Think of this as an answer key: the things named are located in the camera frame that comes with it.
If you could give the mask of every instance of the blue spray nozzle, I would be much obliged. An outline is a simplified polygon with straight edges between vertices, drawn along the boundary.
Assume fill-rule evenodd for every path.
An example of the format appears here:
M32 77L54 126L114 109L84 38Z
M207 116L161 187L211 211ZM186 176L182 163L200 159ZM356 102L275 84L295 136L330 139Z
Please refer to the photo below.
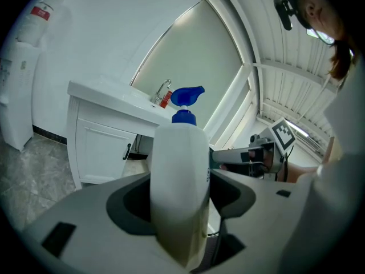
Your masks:
M179 88L171 95L171 102L179 107L191 106L205 92L202 86Z

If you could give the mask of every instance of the ceiling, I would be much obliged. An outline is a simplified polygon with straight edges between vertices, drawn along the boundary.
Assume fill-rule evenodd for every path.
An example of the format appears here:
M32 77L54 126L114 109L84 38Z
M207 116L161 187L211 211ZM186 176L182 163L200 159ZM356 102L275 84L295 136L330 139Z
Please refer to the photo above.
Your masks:
M291 18L293 29L286 31L273 0L237 2L256 58L258 117L273 122L284 116L305 130L319 146L316 153L323 155L331 135L323 110L336 93L334 80L328 76L333 48L307 35L296 18Z

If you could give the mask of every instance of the sink countertop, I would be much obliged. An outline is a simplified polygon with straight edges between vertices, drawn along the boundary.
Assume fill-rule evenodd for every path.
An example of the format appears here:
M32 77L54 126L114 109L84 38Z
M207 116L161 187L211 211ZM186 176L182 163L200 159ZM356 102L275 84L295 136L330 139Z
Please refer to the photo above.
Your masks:
M67 93L158 125L171 123L171 117L176 112L174 108L164 109L148 101L132 86L103 77L83 81L71 80Z

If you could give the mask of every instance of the cabinet handle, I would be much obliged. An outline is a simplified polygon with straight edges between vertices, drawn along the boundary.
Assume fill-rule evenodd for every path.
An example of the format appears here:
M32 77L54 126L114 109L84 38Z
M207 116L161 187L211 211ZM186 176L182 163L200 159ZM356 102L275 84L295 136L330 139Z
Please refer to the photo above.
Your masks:
M128 150L127 150L127 153L125 154L125 157L123 158L123 160L126 160L126 159L127 159L128 154L129 154L129 151L131 150L131 145L132 145L132 144L128 144L128 145L127 145Z

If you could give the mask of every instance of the cabinet door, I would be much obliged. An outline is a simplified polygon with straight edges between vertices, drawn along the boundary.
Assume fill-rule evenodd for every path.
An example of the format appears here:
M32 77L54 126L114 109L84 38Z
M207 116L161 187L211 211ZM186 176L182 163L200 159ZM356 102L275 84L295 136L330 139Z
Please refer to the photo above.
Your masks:
M76 158L81 182L104 183L121 177L136 134L78 119Z

